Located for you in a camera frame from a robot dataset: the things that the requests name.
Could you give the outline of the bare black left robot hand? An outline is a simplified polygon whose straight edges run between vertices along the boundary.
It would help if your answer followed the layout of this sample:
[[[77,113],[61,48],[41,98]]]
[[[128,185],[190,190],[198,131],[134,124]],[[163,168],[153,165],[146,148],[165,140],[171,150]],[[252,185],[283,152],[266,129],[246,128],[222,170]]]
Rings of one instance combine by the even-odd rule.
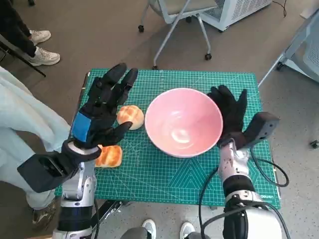
[[[72,123],[71,136],[75,146],[90,149],[98,145],[115,145],[132,126],[128,121],[113,127],[118,106],[124,104],[138,76],[138,69],[126,73],[119,63],[102,77],[95,77],[87,102],[79,109]]]

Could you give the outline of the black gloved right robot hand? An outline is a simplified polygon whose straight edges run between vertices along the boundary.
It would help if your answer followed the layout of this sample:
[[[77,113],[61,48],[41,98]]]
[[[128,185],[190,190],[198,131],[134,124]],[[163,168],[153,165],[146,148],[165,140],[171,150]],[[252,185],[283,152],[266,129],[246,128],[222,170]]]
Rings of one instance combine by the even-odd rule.
[[[223,130],[221,138],[243,134],[247,90],[242,90],[238,100],[225,85],[211,87],[207,95],[217,104],[222,114]]]

